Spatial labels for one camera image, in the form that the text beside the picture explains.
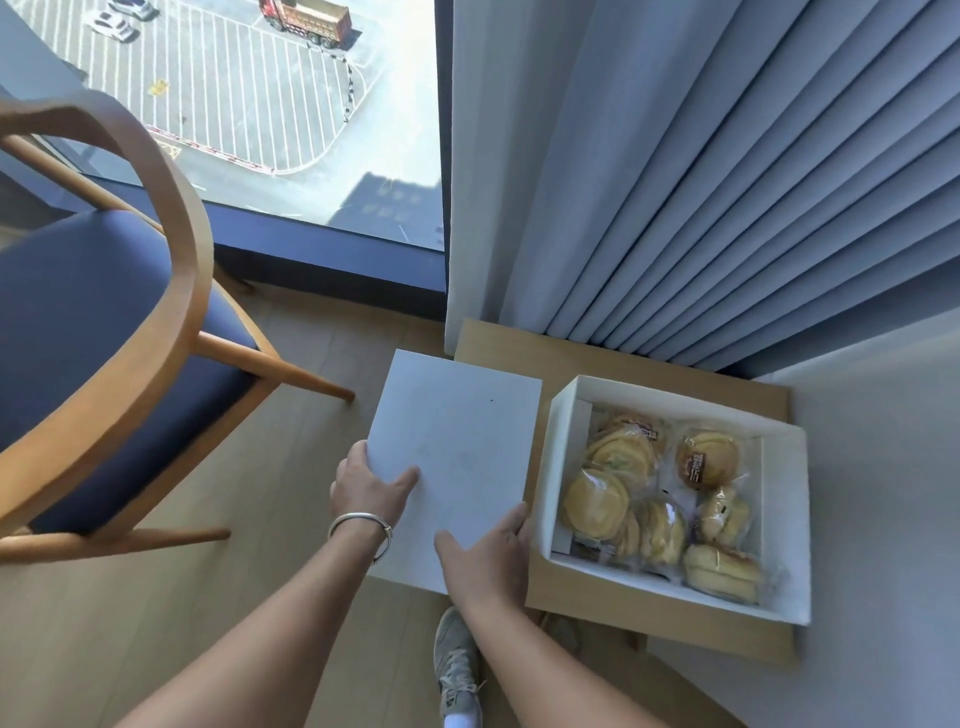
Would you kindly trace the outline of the person's left hand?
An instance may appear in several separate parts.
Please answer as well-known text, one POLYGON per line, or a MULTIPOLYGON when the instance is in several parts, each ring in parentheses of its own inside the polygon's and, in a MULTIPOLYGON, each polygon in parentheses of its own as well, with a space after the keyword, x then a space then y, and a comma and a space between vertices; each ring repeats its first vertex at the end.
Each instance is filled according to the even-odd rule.
POLYGON ((361 440, 352 445, 341 460, 330 486, 330 504, 334 520, 348 514, 376 516, 386 525, 395 527, 406 504, 380 504, 376 496, 377 480, 381 480, 370 468, 368 442, 361 440))

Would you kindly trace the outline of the person's right hand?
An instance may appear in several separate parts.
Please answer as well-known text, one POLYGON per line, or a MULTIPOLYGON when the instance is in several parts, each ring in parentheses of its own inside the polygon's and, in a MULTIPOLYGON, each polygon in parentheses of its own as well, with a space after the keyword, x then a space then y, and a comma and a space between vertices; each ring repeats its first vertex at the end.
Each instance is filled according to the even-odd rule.
POLYGON ((468 621, 486 613, 522 609, 528 590, 530 543, 528 552, 483 552, 474 548, 476 544, 464 548, 447 530, 435 534, 435 551, 453 605, 468 621))

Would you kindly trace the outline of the white cardboard box lid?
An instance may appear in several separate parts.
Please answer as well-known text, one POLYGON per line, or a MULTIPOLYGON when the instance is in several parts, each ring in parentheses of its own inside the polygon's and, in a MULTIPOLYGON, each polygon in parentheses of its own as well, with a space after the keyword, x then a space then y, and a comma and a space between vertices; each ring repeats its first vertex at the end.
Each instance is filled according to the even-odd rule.
POLYGON ((523 501, 541 395, 537 378, 394 352, 367 462, 386 482, 412 466, 419 479, 370 577, 448 593, 435 534, 468 550, 523 501))

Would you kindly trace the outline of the person's right forearm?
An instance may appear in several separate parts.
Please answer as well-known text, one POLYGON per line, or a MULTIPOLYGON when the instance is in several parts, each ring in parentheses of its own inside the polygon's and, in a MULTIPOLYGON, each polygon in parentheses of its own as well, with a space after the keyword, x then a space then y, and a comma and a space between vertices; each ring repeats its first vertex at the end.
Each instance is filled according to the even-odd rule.
POLYGON ((668 728, 547 637, 523 609, 462 618, 523 728, 668 728))

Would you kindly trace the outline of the person's left forearm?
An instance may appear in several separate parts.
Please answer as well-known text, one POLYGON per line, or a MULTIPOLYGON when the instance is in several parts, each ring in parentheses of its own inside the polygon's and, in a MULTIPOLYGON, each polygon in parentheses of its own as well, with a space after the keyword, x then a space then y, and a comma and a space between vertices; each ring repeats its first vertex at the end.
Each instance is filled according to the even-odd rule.
POLYGON ((330 653, 391 527, 334 521, 282 588, 115 728, 304 728, 330 653))

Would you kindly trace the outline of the pile of wrapped bread buns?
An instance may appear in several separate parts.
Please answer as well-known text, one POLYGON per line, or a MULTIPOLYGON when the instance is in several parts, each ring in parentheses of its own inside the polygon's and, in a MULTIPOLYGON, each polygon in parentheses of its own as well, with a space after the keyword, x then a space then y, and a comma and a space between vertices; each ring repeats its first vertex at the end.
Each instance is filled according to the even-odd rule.
POLYGON ((594 405, 561 489, 553 551, 760 605, 766 575, 742 548, 759 443, 716 419, 594 405))

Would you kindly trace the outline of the grey sneaker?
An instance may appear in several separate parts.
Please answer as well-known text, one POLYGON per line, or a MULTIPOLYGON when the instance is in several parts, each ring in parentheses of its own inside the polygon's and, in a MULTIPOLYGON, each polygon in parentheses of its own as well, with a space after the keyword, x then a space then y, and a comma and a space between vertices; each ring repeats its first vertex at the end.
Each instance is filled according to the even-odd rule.
POLYGON ((482 687, 480 656, 462 614, 455 606, 449 606, 438 622, 433 648, 442 719, 448 714, 476 710, 483 717, 478 695, 482 687))

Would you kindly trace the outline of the small wooden side table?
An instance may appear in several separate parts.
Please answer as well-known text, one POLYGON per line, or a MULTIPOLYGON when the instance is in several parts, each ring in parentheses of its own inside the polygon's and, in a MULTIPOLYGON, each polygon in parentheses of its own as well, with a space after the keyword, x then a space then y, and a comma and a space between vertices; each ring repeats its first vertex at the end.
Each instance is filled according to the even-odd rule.
MULTIPOLYGON (((541 380, 524 489, 524 500, 529 504, 536 496, 550 402, 578 375, 651 386, 777 421, 791 421, 791 394, 786 386, 685 368, 486 321, 463 321, 454 358, 541 380)), ((535 610, 771 665, 788 667, 797 663, 791 626, 619 585, 553 564, 540 555, 531 556, 527 604, 535 610)))

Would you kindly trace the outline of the open white cardboard box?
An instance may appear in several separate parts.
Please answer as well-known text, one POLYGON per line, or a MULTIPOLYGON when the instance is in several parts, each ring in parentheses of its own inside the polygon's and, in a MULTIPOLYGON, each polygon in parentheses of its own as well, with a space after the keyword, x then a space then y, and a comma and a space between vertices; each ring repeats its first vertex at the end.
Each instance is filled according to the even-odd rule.
POLYGON ((810 488, 807 435, 795 425, 683 394, 579 375, 556 394, 547 418, 534 502, 536 547, 548 562, 682 602, 786 625, 811 621, 810 488), (759 558, 766 576, 757 606, 713 597, 649 574, 631 574, 553 550, 562 534, 563 486, 582 455, 593 406, 635 409, 668 420, 716 420, 759 441, 750 488, 753 522, 742 549, 759 558))

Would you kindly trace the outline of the wooden chair with blue seat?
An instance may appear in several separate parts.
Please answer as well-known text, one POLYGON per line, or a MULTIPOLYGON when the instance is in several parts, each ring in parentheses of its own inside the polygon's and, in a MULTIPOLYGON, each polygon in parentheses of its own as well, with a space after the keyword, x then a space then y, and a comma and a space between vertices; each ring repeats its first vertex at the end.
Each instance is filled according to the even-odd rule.
POLYGON ((143 520, 282 384, 201 198, 112 96, 0 95, 0 150, 92 206, 0 247, 0 568, 231 537, 143 520))

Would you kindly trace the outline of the grey-blue pleated curtain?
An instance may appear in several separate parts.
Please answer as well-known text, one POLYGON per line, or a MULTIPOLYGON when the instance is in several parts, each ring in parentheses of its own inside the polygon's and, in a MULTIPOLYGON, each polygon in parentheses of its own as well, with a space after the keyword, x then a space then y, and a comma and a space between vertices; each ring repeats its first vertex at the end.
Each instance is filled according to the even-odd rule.
POLYGON ((960 310, 960 0, 450 0, 444 345, 752 378, 960 310))

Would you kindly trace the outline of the red dump truck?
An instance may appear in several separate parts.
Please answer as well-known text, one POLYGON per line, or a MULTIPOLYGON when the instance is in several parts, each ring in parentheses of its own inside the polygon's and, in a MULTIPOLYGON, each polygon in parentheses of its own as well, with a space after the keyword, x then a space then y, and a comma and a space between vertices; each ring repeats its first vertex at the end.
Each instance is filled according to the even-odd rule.
POLYGON ((341 48, 354 30, 347 6, 330 0, 257 0, 270 27, 332 50, 341 48))

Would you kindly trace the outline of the dark window frame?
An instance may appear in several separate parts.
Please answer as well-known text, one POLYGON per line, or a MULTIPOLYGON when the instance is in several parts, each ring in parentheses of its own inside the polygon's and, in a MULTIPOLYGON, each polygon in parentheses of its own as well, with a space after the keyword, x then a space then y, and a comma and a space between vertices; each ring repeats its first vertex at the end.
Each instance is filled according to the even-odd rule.
MULTIPOLYGON (((0 0, 0 96, 62 96, 86 88, 0 0)), ((335 227, 206 201, 215 260, 235 279, 325 295, 441 322, 447 258, 335 227)))

